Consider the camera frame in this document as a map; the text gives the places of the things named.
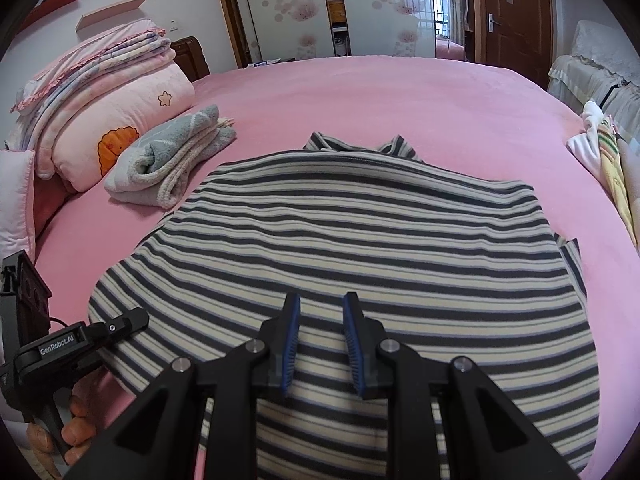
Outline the person's left hand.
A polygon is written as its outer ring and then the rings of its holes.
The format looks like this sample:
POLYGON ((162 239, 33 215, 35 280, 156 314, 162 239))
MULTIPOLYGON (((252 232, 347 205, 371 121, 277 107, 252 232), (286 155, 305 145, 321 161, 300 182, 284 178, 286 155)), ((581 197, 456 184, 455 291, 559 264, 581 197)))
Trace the person's left hand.
MULTIPOLYGON (((88 450, 96 436, 96 425, 90 417, 85 403, 74 394, 70 396, 70 414, 72 414, 72 418, 63 427, 61 436, 63 441, 70 446, 64 455, 65 461, 69 465, 73 465, 88 450)), ((49 474, 58 477, 60 474, 56 471, 53 460, 54 443, 47 430, 37 424, 29 424, 27 439, 38 462, 49 474)))

